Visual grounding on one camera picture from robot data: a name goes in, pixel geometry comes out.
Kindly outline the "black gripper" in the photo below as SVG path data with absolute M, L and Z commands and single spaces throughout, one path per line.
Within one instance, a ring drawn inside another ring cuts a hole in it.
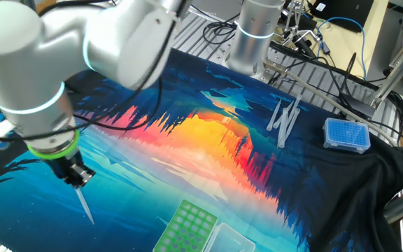
M 95 175 L 94 170 L 85 167 L 79 151 L 70 156 L 50 160 L 49 166 L 57 178 L 73 188 L 82 188 Z

